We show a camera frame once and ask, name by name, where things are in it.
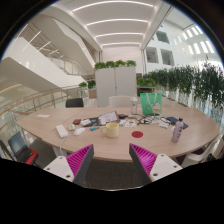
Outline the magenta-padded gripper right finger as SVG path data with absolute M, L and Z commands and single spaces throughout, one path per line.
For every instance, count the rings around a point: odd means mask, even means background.
M 182 169 L 166 154 L 153 152 L 130 143 L 129 154 L 143 183 L 151 183 Z

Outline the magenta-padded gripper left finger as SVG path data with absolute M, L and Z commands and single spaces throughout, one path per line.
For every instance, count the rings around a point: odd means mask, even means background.
M 90 144 L 67 157 L 58 156 L 44 170 L 82 186 L 93 155 L 94 146 Z

